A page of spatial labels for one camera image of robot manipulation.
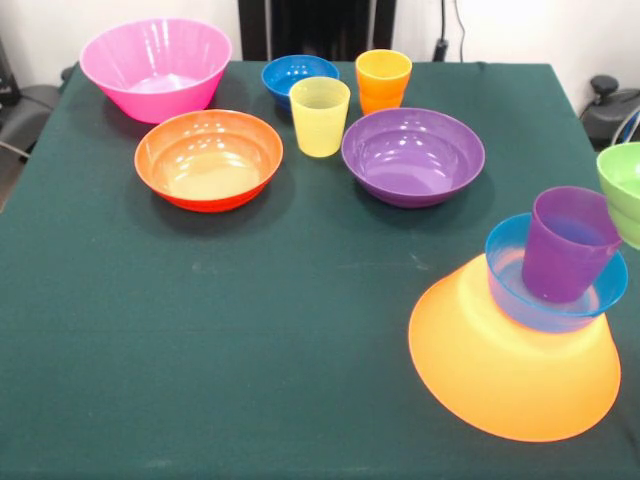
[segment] yellow cup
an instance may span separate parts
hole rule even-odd
[[[356,59],[362,112],[368,115],[402,104],[411,76],[409,57],[394,50],[369,50]]]
[[[351,92],[340,80],[310,77],[289,91],[298,147],[310,157],[328,157],[340,149]]]

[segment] orange cup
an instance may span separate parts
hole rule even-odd
[[[394,50],[369,50],[356,59],[360,106],[368,115],[402,104],[411,76],[409,57]]]
[[[620,360],[604,314],[570,333],[545,333],[493,301],[484,255],[436,283],[409,324],[411,358],[431,393],[486,432],[546,442],[598,423],[620,386]]]

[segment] pink bowl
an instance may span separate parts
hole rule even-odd
[[[209,105],[231,58],[231,41],[196,20],[153,18],[98,35],[80,67],[122,111],[145,123]]]

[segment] green cup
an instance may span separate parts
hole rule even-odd
[[[640,143],[623,143],[598,155],[598,177],[620,237],[640,250]]]

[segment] table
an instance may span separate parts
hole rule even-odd
[[[411,309],[490,229],[559,184],[597,188],[595,154],[545,65],[416,64],[405,105],[453,115],[487,151],[449,202],[401,210],[340,156],[301,154],[290,119],[231,63],[215,108],[271,123],[273,183],[222,215],[137,178],[151,128],[76,71],[0,216],[2,478],[639,478],[638,254],[610,311],[623,368],[603,422],[553,444],[466,425],[407,347]],[[348,124],[360,116],[353,65]]]

